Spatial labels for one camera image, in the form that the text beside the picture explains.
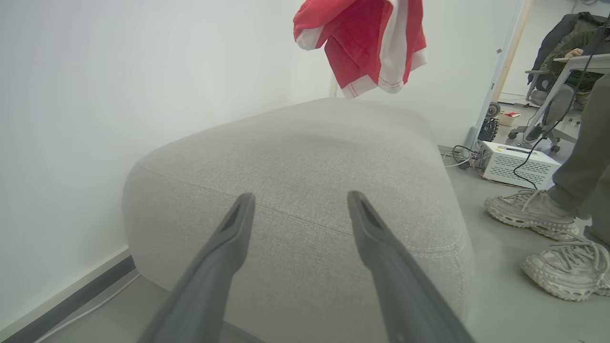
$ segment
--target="electronic device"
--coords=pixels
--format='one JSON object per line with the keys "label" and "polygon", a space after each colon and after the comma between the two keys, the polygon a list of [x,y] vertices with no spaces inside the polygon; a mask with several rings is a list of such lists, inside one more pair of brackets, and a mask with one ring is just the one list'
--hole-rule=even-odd
{"label": "electronic device", "polygon": [[[476,167],[483,170],[483,176],[507,184],[532,188],[532,184],[513,173],[516,167],[525,162],[531,150],[483,142],[477,158]],[[517,169],[517,174],[533,182],[538,189],[546,189],[553,173],[561,164],[541,151],[532,151],[528,162]]]}
{"label": "electronic device", "polygon": [[483,120],[483,125],[481,126],[481,130],[479,131],[478,139],[491,142],[497,134],[498,120],[496,118],[486,117]]}

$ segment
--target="olive green pants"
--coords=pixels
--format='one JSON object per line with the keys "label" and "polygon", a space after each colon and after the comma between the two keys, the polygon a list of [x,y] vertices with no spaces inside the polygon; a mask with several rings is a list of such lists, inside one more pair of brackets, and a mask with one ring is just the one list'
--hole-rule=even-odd
{"label": "olive green pants", "polygon": [[610,74],[595,83],[583,110],[572,155],[553,175],[549,196],[579,217],[593,218],[590,233],[610,245]]}

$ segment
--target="hand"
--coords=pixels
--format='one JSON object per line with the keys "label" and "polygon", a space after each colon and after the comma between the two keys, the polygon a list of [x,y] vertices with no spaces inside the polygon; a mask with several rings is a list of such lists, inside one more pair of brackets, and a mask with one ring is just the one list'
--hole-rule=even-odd
{"label": "hand", "polygon": [[574,50],[572,50],[572,51],[568,52],[567,54],[565,54],[565,56],[566,56],[567,58],[570,58],[570,57],[576,57],[576,56],[582,56],[582,55],[583,55],[583,52],[584,52],[584,51],[583,51],[582,49],[578,49],[578,48],[576,48],[576,49],[574,49]]}

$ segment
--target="gray fabric upholstery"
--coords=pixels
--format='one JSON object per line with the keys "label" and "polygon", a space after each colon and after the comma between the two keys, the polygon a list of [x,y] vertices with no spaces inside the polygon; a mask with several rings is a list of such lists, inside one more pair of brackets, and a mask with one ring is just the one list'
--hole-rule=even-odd
{"label": "gray fabric upholstery", "polygon": [[171,289],[236,196],[256,195],[248,258],[225,320],[268,343],[383,342],[346,196],[360,190],[463,314],[470,239],[424,119],[321,99],[208,129],[139,161],[124,223],[142,275]]}

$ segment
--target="white power supply box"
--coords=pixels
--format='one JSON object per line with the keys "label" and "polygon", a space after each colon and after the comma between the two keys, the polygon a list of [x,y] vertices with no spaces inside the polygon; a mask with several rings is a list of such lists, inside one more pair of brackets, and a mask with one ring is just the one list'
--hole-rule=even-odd
{"label": "white power supply box", "polygon": [[[528,181],[516,177],[512,172],[525,162],[529,152],[529,149],[483,141],[477,164],[484,170],[483,176],[488,179],[533,188]],[[559,162],[543,152],[533,151],[528,162],[517,169],[517,174],[533,182],[538,189],[546,189],[553,178],[553,173],[560,166]]]}

